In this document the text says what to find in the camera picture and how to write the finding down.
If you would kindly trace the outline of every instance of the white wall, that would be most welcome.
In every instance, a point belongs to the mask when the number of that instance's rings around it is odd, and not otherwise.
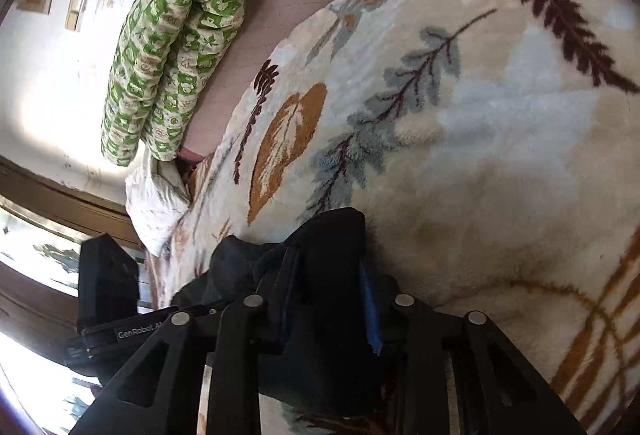
[[[52,0],[49,15],[13,7],[0,27],[0,155],[66,186],[123,202],[124,171],[100,159],[101,96],[79,82],[97,0],[88,0],[80,33],[65,29],[68,4]]]

